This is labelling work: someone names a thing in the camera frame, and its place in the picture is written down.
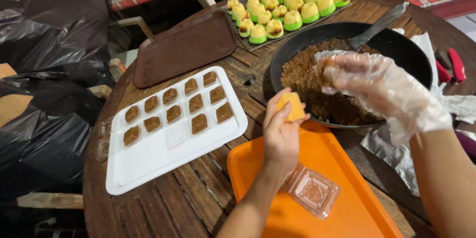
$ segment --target wire cooling rack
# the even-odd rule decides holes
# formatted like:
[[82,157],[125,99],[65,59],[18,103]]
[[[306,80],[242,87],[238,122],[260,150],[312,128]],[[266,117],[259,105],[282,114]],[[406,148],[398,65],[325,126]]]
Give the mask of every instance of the wire cooling rack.
[[[240,2],[241,4],[243,4],[244,7],[246,7],[246,4],[247,4],[248,0],[239,0],[239,2]],[[334,16],[335,14],[337,14],[337,12],[341,11],[342,9],[344,9],[344,8],[346,8],[346,7],[348,7],[348,6],[350,6],[350,4],[348,4],[348,5],[344,6],[344,7],[338,7],[338,8],[336,8],[336,11],[334,11],[331,15],[325,16],[325,17],[322,17],[322,18],[319,18],[317,21],[312,22],[312,23],[309,23],[309,24],[303,24],[302,27],[299,28],[299,29],[296,30],[296,31],[289,32],[289,31],[286,31],[286,30],[285,30],[283,36],[281,36],[280,38],[277,38],[277,39],[270,39],[270,38],[268,38],[268,39],[267,39],[264,43],[262,43],[262,44],[253,44],[253,43],[250,43],[250,42],[249,42],[249,40],[248,40],[247,37],[241,37],[240,34],[239,34],[239,28],[236,26],[235,20],[233,20],[233,19],[231,18],[231,15],[229,15],[228,12],[227,12],[227,6],[226,6],[226,5],[222,6],[222,7],[220,8],[220,10],[222,10],[223,12],[225,12],[225,13],[227,14],[228,21],[231,23],[231,26],[232,26],[233,29],[235,30],[235,33],[236,33],[236,35],[238,35],[238,38],[241,40],[241,43],[243,44],[243,46],[244,46],[248,51],[253,51],[253,50],[256,50],[256,49],[258,49],[258,48],[261,48],[261,47],[264,47],[264,46],[266,46],[266,45],[269,45],[270,43],[275,42],[275,41],[277,41],[277,40],[281,40],[281,39],[283,39],[283,38],[286,38],[286,37],[288,37],[288,36],[291,36],[291,35],[293,35],[293,34],[296,34],[296,33],[298,33],[298,32],[301,32],[301,31],[303,31],[303,30],[306,30],[307,28],[312,27],[312,26],[313,26],[314,24],[316,24],[317,22],[322,21],[322,20],[324,20],[324,19],[327,19],[327,18],[329,18],[329,17],[331,17],[331,16]]]

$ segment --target hand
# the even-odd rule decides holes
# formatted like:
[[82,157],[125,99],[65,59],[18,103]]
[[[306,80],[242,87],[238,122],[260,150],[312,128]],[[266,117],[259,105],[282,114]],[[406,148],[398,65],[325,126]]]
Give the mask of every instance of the hand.
[[323,51],[324,76],[337,90],[348,90],[371,112],[390,124],[392,142],[407,143],[415,133],[452,129],[449,113],[430,92],[393,59],[368,53]]
[[272,97],[266,106],[266,117],[264,120],[264,166],[273,166],[280,169],[277,175],[283,175],[283,181],[294,171],[298,163],[299,156],[299,125],[310,118],[306,114],[303,119],[294,122],[284,122],[284,119],[291,112],[291,103],[276,111],[276,103],[284,93],[290,93],[291,89],[281,90]]

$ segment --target red handle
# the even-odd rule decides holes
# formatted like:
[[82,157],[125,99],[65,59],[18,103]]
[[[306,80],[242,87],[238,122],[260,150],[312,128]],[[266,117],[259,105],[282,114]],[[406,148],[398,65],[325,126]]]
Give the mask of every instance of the red handle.
[[456,53],[453,48],[450,48],[448,50],[448,54],[449,58],[451,59],[451,62],[453,63],[453,74],[455,75],[457,82],[461,83],[466,80],[465,67],[461,62],[458,53]]
[[445,83],[451,81],[451,76],[446,71],[446,69],[443,68],[443,66],[437,60],[435,60],[435,62],[437,63],[438,79],[440,82]]

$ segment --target black garbage bag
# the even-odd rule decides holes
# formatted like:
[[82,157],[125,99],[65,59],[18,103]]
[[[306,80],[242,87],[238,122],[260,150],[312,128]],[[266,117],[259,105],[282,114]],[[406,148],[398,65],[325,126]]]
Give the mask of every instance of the black garbage bag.
[[0,97],[31,95],[26,110],[0,127],[0,199],[78,184],[83,153],[103,101],[67,79],[40,72],[0,80]]
[[85,88],[114,80],[109,0],[0,0],[0,63],[18,74],[63,66]]

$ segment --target black frying pan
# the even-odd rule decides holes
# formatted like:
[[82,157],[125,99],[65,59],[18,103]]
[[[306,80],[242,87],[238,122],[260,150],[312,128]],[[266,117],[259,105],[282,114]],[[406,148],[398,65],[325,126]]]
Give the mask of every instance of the black frying pan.
[[[335,37],[353,38],[363,33],[370,25],[360,22],[336,22],[310,28],[293,36],[276,51],[271,61],[271,84],[275,93],[284,88],[281,84],[283,64],[292,59],[298,51]],[[385,29],[374,36],[368,45],[380,51],[384,56],[394,59],[396,65],[413,75],[427,89],[430,88],[433,79],[430,62],[425,53],[413,41],[393,30]],[[314,117],[311,117],[311,120],[336,128],[360,128],[375,125],[336,125]]]

